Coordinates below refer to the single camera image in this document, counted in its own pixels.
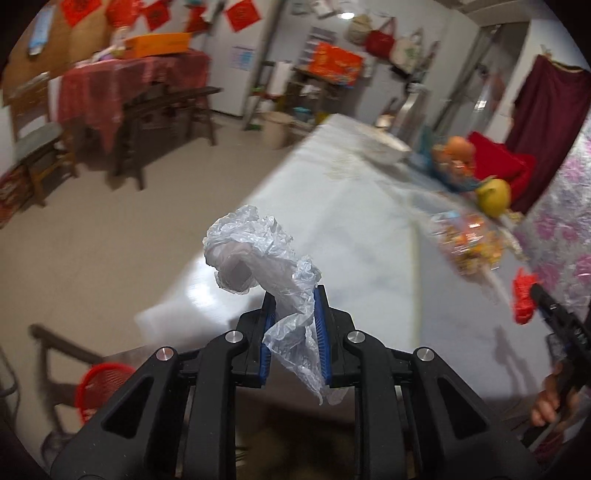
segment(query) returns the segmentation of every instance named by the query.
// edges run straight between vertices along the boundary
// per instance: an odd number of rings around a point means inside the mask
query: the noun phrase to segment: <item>tote bag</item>
[[[355,45],[365,45],[371,31],[371,19],[369,16],[365,14],[356,15],[351,20],[347,29],[347,40]]]
[[[394,40],[395,34],[396,19],[392,17],[386,20],[386,23],[379,30],[372,30],[369,33],[365,43],[365,50],[374,57],[388,60],[390,51],[396,43],[396,40]]]
[[[390,52],[390,62],[405,75],[413,72],[423,54],[423,29],[409,37],[399,38]]]

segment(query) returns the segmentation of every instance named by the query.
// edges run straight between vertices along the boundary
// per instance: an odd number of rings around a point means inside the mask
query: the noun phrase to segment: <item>cardboard box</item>
[[[125,40],[126,59],[180,53],[189,49],[190,33],[152,33]]]
[[[319,42],[308,71],[331,82],[352,86],[359,76],[363,58],[359,55],[335,47],[326,42]]]

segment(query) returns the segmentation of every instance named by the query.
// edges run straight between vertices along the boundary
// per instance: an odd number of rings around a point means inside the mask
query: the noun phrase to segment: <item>wooden chair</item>
[[[78,176],[71,135],[59,123],[50,121],[48,83],[49,74],[42,73],[19,87],[8,100],[15,161],[26,167],[33,184],[35,200],[41,206],[46,204],[41,181],[57,167],[68,164],[72,176]],[[20,135],[24,126],[41,116],[46,118],[44,125]],[[39,166],[39,161],[47,154],[54,154],[55,160],[49,165]]]
[[[58,405],[74,407],[76,387],[74,384],[66,384],[52,380],[50,372],[50,353],[58,352],[62,355],[78,360],[89,367],[105,361],[98,353],[72,343],[66,338],[51,332],[41,325],[29,326],[29,335],[38,344],[37,367],[35,378],[37,380],[37,394],[41,398],[43,410],[51,424],[51,432],[41,445],[41,455],[49,468],[57,454],[65,447],[66,443],[74,436],[68,432],[61,421],[56,408]]]

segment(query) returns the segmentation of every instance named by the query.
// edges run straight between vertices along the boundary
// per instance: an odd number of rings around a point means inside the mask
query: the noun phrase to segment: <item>red basket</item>
[[[76,388],[74,406],[82,423],[89,421],[113,393],[123,385],[135,368],[125,364],[104,363],[93,366]]]

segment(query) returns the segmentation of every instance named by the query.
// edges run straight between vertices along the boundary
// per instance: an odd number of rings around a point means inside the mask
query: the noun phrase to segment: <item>yellow fruit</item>
[[[476,189],[478,208],[491,218],[505,213],[511,204],[511,187],[505,180],[492,179]]]

